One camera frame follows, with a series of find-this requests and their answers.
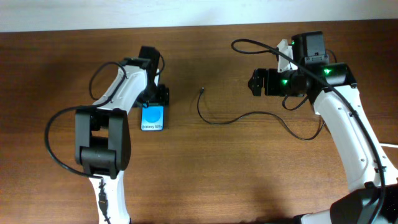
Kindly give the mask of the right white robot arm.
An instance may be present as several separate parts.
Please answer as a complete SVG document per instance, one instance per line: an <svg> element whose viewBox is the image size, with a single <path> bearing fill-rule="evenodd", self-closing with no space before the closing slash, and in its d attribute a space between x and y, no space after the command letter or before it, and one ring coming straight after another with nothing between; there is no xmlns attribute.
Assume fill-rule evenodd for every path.
<svg viewBox="0 0 398 224"><path fill-rule="evenodd" d="M278 67L254 71L253 95L307 95L328 126L348 180L348 195L324 211L297 215L294 223L397 223L397 169L364 113L349 66L330 63L322 32L264 48L278 55Z"/></svg>

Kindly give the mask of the blue Galaxy smartphone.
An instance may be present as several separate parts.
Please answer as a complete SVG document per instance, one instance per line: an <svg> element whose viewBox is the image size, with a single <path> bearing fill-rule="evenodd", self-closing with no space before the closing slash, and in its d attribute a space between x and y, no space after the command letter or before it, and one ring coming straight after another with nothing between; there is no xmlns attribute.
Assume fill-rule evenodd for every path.
<svg viewBox="0 0 398 224"><path fill-rule="evenodd" d="M142 109L141 130L162 131L164 129L164 107L149 106Z"/></svg>

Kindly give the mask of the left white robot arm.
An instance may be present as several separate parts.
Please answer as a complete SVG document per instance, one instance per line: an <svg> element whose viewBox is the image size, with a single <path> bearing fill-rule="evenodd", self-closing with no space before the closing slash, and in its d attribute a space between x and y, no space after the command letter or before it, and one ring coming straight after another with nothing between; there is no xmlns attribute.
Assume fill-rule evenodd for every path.
<svg viewBox="0 0 398 224"><path fill-rule="evenodd" d="M124 196L124 171L131 158L128 114L140 108L141 129L161 131L169 89L159 83L164 58L143 46L136 58L117 64L118 74L90 109L75 113L75 161L93 186L100 223L130 223Z"/></svg>

